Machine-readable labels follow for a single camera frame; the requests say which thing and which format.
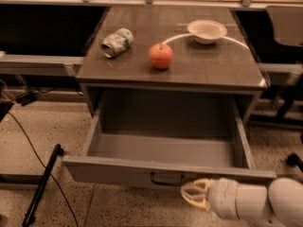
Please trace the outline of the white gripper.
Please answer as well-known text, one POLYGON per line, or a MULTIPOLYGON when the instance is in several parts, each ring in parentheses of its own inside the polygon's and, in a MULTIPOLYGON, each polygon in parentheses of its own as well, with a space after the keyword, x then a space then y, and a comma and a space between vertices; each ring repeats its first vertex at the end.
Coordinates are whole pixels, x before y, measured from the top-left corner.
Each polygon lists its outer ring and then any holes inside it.
POLYGON ((208 212, 211 208, 220 218, 266 220, 272 215, 268 190, 264 185, 238 183, 226 178, 214 182, 212 179, 198 179, 182 187, 181 195, 189 204, 203 211, 208 212))

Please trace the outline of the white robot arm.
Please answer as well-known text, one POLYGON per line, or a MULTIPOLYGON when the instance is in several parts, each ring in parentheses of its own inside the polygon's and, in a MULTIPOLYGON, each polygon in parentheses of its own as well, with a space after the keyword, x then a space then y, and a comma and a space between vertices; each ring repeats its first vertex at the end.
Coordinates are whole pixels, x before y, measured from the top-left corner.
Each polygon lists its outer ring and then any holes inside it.
POLYGON ((181 195, 222 219, 249 220, 258 227, 303 227, 303 184, 290 178, 268 185, 199 179, 185 183, 181 195))

